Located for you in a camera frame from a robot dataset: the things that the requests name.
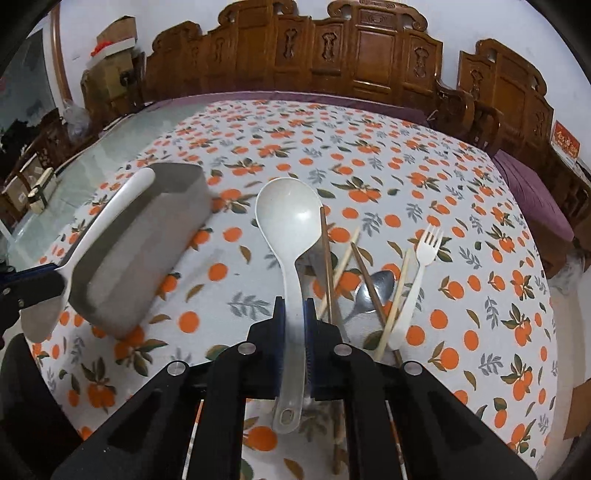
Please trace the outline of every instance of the white plastic fork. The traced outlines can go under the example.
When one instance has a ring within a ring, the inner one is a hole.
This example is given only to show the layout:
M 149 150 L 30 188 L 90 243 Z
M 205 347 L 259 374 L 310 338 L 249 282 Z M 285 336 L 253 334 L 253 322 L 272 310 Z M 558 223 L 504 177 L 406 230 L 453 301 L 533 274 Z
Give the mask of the white plastic fork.
M 443 230 L 435 228 L 431 225 L 421 235 L 421 239 L 417 245 L 417 261 L 418 271 L 414 277 L 413 286 L 408 292 L 404 307 L 398 316 L 396 324 L 392 329 L 390 338 L 388 339 L 388 346 L 392 350 L 398 350 L 402 345 L 408 328 L 410 327 L 410 321 L 413 318 L 415 305 L 417 303 L 418 293 L 421 290 L 421 284 L 423 283 L 423 275 L 425 273 L 425 267 L 435 260 L 441 241 L 443 240 Z

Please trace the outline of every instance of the orange print tablecloth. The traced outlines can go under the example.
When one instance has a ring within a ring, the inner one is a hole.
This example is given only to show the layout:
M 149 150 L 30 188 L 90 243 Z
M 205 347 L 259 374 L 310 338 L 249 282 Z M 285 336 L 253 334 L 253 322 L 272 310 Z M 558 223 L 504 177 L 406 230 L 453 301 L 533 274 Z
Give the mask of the orange print tablecloth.
M 271 316 L 282 277 L 254 221 L 253 202 L 268 180 L 289 175 L 309 184 L 328 207 L 338 257 L 361 227 L 370 271 L 398 276 L 403 251 L 426 224 L 444 228 L 402 357 L 425 365 L 535 468 L 557 385 L 550 294 L 530 231 L 486 154 L 410 122 L 344 107 L 216 102 L 122 165 L 40 261 L 59 262 L 126 179 L 157 161 L 202 165 L 217 196 L 216 213 L 162 283 L 144 323 L 118 341 L 68 307 L 51 338 L 31 346 L 82 436 L 172 359 L 199 364 L 214 358 L 243 341 L 253 322 Z M 319 303 L 322 292 L 306 259 L 300 270 L 304 295 Z M 351 262 L 337 287 L 343 317 L 359 282 Z M 375 344 L 375 314 L 346 327 L 354 345 Z M 269 428 L 271 407 L 247 405 L 244 478 L 327 478 L 332 427 L 326 406 L 312 405 L 300 431 L 279 438 Z

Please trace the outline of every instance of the cardboard box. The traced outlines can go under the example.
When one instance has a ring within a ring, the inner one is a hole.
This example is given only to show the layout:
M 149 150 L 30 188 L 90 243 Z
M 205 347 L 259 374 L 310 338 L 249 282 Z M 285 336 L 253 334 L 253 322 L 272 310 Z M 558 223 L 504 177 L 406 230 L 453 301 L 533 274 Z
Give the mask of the cardboard box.
M 135 40 L 129 39 L 104 48 L 106 52 L 99 54 L 89 62 L 90 76 L 100 94 L 107 100 L 112 100 L 128 91 L 127 86 L 121 84 L 121 74 L 134 74 L 133 49 Z
M 105 28 L 98 37 L 96 43 L 111 41 L 117 43 L 128 38 L 138 39 L 138 31 L 135 26 L 135 17 L 124 16 L 115 20 L 111 25 Z

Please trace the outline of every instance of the metal screw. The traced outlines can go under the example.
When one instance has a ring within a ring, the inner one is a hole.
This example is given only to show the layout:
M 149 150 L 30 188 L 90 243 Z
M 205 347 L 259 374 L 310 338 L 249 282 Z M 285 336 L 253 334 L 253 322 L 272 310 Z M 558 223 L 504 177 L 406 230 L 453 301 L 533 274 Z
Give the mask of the metal screw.
M 423 366 L 416 362 L 408 362 L 404 364 L 404 371 L 409 375 L 414 375 L 416 377 L 423 373 Z
M 335 353 L 338 356 L 349 356 L 353 353 L 353 349 L 346 343 L 340 343 L 337 346 L 335 346 Z
M 182 374 L 185 371 L 185 364 L 182 362 L 173 362 L 167 368 L 166 371 L 169 375 L 176 377 L 177 375 Z
M 252 355 L 256 352 L 256 345 L 250 342 L 244 342 L 238 345 L 238 353 L 242 355 Z

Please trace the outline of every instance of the chopstick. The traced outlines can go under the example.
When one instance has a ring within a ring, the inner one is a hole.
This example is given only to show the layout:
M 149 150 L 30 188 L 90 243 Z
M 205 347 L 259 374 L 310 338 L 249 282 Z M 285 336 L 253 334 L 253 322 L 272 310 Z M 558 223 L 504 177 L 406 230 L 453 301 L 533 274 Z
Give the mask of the chopstick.
M 394 293 L 394 301 L 392 302 L 392 308 L 390 309 L 390 313 L 388 315 L 388 321 L 386 323 L 386 327 L 382 333 L 382 336 L 379 339 L 378 347 L 375 349 L 374 352 L 374 361 L 379 362 L 386 350 L 386 345 L 388 344 L 388 338 L 390 337 L 390 333 L 392 333 L 392 329 L 394 328 L 394 323 L 396 318 L 398 317 L 398 306 L 400 305 L 400 301 L 402 299 L 402 290 L 404 288 L 404 281 L 406 279 L 406 274 L 408 270 L 408 263 L 411 258 L 411 249 L 407 249 L 404 252 L 404 256 L 402 258 L 402 269 L 400 270 L 400 278 L 398 279 L 398 285 L 396 285 L 396 292 Z
M 326 226 L 326 214 L 324 207 L 320 207 L 320 227 L 322 229 L 322 250 L 324 253 L 324 271 L 326 273 L 326 300 L 329 307 L 329 323 L 335 324 L 335 291 L 332 276 L 332 259 L 330 258 L 329 231 Z
M 371 301 L 374 304 L 376 312 L 378 312 L 379 322 L 382 324 L 382 327 L 385 327 L 386 314 L 384 312 L 382 302 L 379 300 L 378 293 L 375 291 L 374 282 L 371 280 L 371 277 L 369 276 L 368 269 L 365 267 L 365 263 L 363 263 L 363 258 L 361 258 L 361 254 L 359 253 L 357 245 L 351 242 L 351 248 L 353 249 L 353 255 L 355 256 L 355 260 L 357 260 L 357 264 L 359 266 L 359 269 L 361 270 L 363 280 L 365 281 L 365 284 L 368 286 L 369 297 L 371 298 Z
M 351 241 L 353 243 L 357 243 L 357 239 L 359 238 L 359 232 L 360 232 L 360 229 L 359 229 L 359 227 L 357 227 L 355 229 L 355 231 L 353 232 L 353 235 L 351 236 Z M 340 258 L 339 264 L 336 266 L 335 276 L 333 277 L 333 285 L 339 284 L 340 278 L 343 276 L 343 273 L 345 272 L 345 268 L 347 268 L 347 264 L 349 263 L 349 260 L 351 259 L 352 254 L 353 254 L 353 249 L 351 248 L 351 245 L 349 245 L 347 247 L 347 250 L 343 254 L 343 256 Z M 322 316 L 324 315 L 324 313 L 326 311 L 326 306 L 327 306 L 327 300 L 326 300 L 326 295 L 324 295 L 324 298 L 322 299 L 322 303 L 320 304 L 320 309 L 318 310 L 318 318 L 319 319 L 321 319 Z

